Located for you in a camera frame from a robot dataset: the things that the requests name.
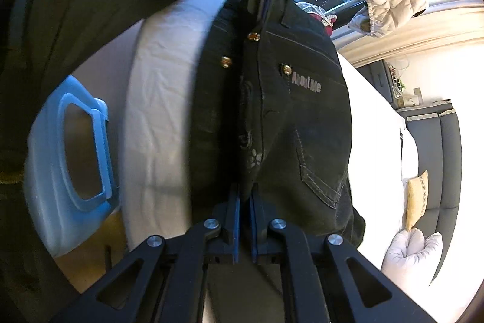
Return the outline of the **black denim pants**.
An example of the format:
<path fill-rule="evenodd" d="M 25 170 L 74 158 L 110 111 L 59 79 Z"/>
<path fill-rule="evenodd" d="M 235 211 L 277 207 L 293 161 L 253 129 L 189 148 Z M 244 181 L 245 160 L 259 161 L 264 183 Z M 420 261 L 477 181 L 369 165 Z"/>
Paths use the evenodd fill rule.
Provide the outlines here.
<path fill-rule="evenodd" d="M 324 25 L 293 0 L 273 0 L 256 27 L 244 0 L 215 10 L 199 57 L 189 116 L 193 220 L 257 191 L 308 234 L 358 246 L 365 222 L 349 187 L 349 90 Z"/>

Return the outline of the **rolled white duvet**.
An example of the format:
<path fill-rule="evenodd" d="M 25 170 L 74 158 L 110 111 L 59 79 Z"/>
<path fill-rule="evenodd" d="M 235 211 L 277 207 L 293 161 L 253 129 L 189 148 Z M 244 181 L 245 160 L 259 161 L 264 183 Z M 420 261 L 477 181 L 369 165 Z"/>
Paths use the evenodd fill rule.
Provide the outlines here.
<path fill-rule="evenodd" d="M 381 272 L 409 293 L 428 287 L 443 252 L 440 233 L 425 237 L 419 229 L 401 230 L 386 251 Z"/>

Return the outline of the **yellow cushion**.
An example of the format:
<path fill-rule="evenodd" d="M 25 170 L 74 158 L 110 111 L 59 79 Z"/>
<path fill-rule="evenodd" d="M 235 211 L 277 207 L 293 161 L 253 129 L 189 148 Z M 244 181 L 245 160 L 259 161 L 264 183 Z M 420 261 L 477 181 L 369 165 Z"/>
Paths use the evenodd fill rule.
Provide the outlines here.
<path fill-rule="evenodd" d="M 428 170 L 421 175 L 408 180 L 406 184 L 406 207 L 404 228 L 410 231 L 424 216 L 427 209 L 429 186 Z"/>

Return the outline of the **grey nightstand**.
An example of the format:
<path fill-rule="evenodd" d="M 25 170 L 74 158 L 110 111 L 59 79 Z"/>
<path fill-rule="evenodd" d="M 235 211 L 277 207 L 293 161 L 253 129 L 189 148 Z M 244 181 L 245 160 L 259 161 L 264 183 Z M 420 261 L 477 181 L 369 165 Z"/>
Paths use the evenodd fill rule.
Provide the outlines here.
<path fill-rule="evenodd" d="M 383 61 L 375 61 L 360 66 L 357 71 L 386 99 L 394 110 L 399 108 L 399 96 L 396 80 L 392 76 L 391 68 Z"/>

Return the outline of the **white pillow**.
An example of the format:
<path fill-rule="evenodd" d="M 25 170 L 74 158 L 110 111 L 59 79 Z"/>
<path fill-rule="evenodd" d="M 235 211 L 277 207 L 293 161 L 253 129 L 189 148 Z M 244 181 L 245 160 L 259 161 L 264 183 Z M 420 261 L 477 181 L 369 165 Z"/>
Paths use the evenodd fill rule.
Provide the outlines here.
<path fill-rule="evenodd" d="M 403 182 L 418 175 L 418 153 L 414 137 L 407 129 L 400 131 L 401 179 Z"/>

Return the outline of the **bed with white sheet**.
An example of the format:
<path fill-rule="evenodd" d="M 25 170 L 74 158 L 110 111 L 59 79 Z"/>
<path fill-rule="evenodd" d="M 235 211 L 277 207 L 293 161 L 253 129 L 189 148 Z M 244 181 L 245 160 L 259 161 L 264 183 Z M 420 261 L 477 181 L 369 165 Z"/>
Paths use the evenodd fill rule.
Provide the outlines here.
<path fill-rule="evenodd" d="M 136 24 L 97 52 L 75 76 L 107 102 L 108 138 L 117 166 L 127 244 L 172 237 L 190 222 L 185 148 L 195 58 L 226 0 L 180 0 Z M 404 227 L 400 131 L 407 129 L 381 95 L 346 60 L 353 141 L 349 183 L 366 223 L 359 251 L 380 265 Z"/>

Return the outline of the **dark grey headboard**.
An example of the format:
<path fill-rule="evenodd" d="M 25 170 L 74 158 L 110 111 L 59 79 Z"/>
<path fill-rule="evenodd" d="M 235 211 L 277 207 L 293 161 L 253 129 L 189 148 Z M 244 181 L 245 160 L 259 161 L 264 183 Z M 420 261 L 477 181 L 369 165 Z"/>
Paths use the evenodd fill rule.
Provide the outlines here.
<path fill-rule="evenodd" d="M 462 143 L 459 117 L 450 101 L 401 108 L 409 133 L 417 145 L 418 172 L 428 174 L 428 200 L 417 228 L 425 236 L 442 235 L 442 268 L 454 235 L 462 183 Z"/>

